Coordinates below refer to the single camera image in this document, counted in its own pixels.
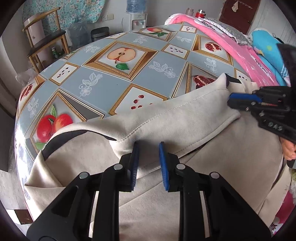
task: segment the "thermos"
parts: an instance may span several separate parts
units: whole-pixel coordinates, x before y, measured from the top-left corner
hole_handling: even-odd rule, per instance
[[[198,12],[195,14],[196,18],[205,18],[205,11],[202,9],[199,9]]]

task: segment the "finger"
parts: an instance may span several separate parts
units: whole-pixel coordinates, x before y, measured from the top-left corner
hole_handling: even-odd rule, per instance
[[[286,146],[282,146],[284,157],[289,161],[296,158],[296,153],[294,151],[289,150]]]
[[[286,139],[282,139],[282,145],[284,145],[285,147],[287,147],[287,149],[291,151],[295,151],[295,145]]]

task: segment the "plastic bag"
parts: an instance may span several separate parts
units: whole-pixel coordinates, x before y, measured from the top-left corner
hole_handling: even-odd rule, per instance
[[[23,87],[25,87],[31,80],[35,79],[36,76],[37,76],[37,73],[33,68],[31,68],[25,72],[17,74],[15,78],[19,83],[22,84]]]
[[[68,33],[72,42],[72,49],[78,49],[91,42],[91,35],[87,29],[87,21],[80,20],[72,23],[68,28]]]

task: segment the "floral curtain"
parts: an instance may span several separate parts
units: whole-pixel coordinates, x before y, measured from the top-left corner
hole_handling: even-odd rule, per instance
[[[105,0],[26,0],[23,8],[22,19],[26,21],[32,15],[46,12],[56,7],[61,28],[66,30],[75,19],[95,23],[103,9]],[[42,20],[45,35],[56,31],[55,15],[50,14]]]

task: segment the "floor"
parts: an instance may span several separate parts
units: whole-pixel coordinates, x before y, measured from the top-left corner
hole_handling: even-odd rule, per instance
[[[13,144],[10,146],[9,151],[8,172],[0,170],[0,200],[6,209],[27,209],[17,176],[13,146]],[[24,234],[30,226],[30,224],[16,225]]]

